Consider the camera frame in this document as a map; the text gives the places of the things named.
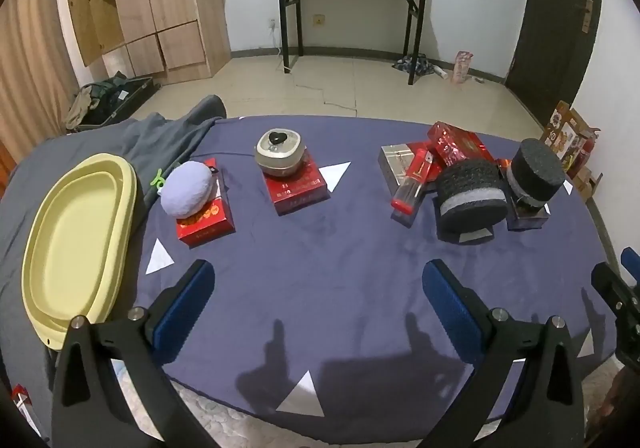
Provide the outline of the red white box at edge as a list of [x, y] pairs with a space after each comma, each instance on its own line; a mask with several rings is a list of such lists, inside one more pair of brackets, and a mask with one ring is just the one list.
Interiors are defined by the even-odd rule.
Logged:
[[32, 408], [32, 401], [30, 400], [26, 388], [22, 385], [15, 385], [12, 390], [11, 398], [15, 407], [21, 415], [24, 416], [28, 425], [36, 432], [37, 435], [40, 435], [40, 428], [37, 423], [34, 409]]

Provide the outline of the pink bag on floor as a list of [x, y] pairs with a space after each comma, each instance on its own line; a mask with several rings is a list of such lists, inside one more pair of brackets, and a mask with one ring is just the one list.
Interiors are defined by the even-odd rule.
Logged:
[[451, 73], [451, 82], [456, 85], [463, 84], [469, 76], [469, 69], [473, 53], [471, 51], [461, 50], [457, 53], [454, 60], [454, 69]]

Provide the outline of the black foam cylinder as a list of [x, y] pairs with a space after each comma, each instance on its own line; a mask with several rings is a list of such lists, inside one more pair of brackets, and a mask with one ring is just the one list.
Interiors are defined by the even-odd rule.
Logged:
[[436, 179], [439, 226], [462, 234], [490, 228], [506, 218], [508, 201], [495, 163], [469, 159], [445, 168]]
[[565, 173], [558, 156], [544, 142], [533, 138], [520, 143], [506, 168], [506, 182], [512, 193], [531, 208], [544, 207], [564, 181]]

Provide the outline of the wooden wardrobe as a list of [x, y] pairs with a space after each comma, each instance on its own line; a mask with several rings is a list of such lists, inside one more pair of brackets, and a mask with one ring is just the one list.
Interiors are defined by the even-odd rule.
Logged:
[[116, 73], [191, 82], [231, 59], [224, 0], [58, 0], [58, 7], [81, 84]]

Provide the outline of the beige curtain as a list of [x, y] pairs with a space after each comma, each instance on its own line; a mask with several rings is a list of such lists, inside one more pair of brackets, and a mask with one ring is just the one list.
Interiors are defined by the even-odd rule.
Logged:
[[78, 90], [56, 0], [4, 0], [0, 52], [1, 142], [21, 162], [65, 133]]

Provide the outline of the red silver cigarette box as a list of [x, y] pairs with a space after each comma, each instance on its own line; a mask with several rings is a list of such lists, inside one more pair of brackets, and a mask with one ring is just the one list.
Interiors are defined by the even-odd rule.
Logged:
[[266, 188], [277, 214], [282, 216], [330, 197], [328, 185], [308, 151], [297, 171], [288, 177], [264, 174]]

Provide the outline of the shiny red cigarette box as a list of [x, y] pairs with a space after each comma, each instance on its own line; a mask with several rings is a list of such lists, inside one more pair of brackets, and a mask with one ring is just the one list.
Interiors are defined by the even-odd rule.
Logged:
[[428, 140], [439, 158], [446, 166], [452, 166], [465, 160], [483, 159], [492, 162], [480, 137], [472, 131], [443, 122], [434, 123], [427, 131]]

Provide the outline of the yellow plastic basin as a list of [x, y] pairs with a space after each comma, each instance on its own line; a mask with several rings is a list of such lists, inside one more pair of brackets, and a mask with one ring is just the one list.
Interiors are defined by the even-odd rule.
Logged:
[[22, 298], [41, 343], [63, 347], [70, 321], [105, 321], [122, 283], [137, 198], [122, 157], [90, 156], [58, 179], [40, 204], [22, 264]]

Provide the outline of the cardboard boxes by wall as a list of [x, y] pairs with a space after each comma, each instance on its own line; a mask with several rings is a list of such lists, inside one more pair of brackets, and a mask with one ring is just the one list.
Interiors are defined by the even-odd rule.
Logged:
[[600, 132], [600, 128], [587, 124], [570, 104], [560, 101], [541, 137], [558, 156], [563, 171], [585, 202], [593, 197], [600, 182], [587, 166]]

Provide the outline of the open black suitcase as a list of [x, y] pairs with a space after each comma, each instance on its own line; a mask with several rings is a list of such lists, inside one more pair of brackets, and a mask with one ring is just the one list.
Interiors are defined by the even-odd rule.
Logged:
[[80, 88], [70, 104], [65, 129], [68, 133], [80, 133], [120, 123], [159, 89], [152, 76], [129, 78], [120, 72], [102, 82], [90, 82]]

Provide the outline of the dark box under foam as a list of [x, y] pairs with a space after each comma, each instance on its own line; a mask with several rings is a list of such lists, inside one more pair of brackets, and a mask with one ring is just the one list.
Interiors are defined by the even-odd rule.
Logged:
[[522, 190], [506, 187], [508, 213], [506, 224], [510, 231], [540, 229], [550, 217], [547, 203], [534, 199]]

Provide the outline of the blue bed sheet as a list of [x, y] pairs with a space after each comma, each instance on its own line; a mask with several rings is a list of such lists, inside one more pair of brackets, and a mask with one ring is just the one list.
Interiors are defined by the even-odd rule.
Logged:
[[[1, 355], [42, 425], [51, 422], [52, 361], [22, 302], [29, 230], [55, 182], [93, 154], [122, 156], [137, 122], [43, 142], [1, 202]], [[253, 156], [258, 138], [279, 126], [299, 131], [318, 164], [346, 165], [328, 199], [284, 216]], [[562, 317], [576, 346], [593, 342], [580, 374], [596, 370], [614, 352], [615, 325], [591, 285], [605, 251], [580, 196], [560, 190], [540, 229], [498, 225], [475, 244], [437, 230], [432, 200], [405, 226], [393, 219], [378, 151], [425, 135], [418, 124], [341, 117], [216, 123], [189, 157], [221, 165], [235, 231], [191, 249], [141, 186], [118, 309], [149, 305], [194, 260], [209, 261], [215, 292], [165, 372], [215, 402], [332, 444], [424, 437], [469, 376], [422, 290], [434, 258], [515, 319]]]

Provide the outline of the lavender plush pouch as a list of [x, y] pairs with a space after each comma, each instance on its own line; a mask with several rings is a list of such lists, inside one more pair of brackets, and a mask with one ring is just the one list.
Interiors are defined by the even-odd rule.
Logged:
[[189, 218], [209, 200], [213, 186], [214, 174], [209, 166], [187, 161], [167, 177], [160, 189], [160, 206], [172, 218]]

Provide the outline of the red lighter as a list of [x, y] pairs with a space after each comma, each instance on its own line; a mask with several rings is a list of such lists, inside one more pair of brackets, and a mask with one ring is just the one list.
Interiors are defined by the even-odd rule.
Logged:
[[405, 179], [399, 185], [390, 205], [396, 212], [411, 216], [416, 210], [421, 192], [426, 185], [433, 166], [433, 154], [427, 149], [419, 149], [413, 156]]

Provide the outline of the grey cloth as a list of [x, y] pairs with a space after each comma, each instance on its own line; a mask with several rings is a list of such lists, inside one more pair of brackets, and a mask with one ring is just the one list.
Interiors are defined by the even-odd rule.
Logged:
[[136, 171], [144, 191], [151, 189], [157, 171], [168, 177], [180, 161], [187, 159], [216, 123], [227, 118], [224, 102], [210, 94], [181, 119], [165, 119], [153, 113], [127, 128], [122, 157]]

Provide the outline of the dark door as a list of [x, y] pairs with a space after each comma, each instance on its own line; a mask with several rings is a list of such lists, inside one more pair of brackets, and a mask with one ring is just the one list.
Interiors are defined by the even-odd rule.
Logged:
[[526, 0], [506, 88], [540, 125], [578, 93], [596, 40], [602, 0]]

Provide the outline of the red cigarette box yellow print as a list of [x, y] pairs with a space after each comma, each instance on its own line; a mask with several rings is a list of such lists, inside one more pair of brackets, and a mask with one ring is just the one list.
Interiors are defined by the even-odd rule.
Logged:
[[215, 157], [209, 157], [204, 164], [210, 169], [216, 169], [214, 192], [197, 213], [176, 223], [177, 238], [190, 247], [199, 246], [235, 231], [224, 172], [218, 166]]

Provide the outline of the round beige compact case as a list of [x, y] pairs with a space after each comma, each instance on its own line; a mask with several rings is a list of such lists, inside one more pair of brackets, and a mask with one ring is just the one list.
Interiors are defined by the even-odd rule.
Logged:
[[260, 137], [254, 148], [255, 162], [271, 177], [294, 175], [303, 163], [306, 145], [295, 130], [272, 128]]

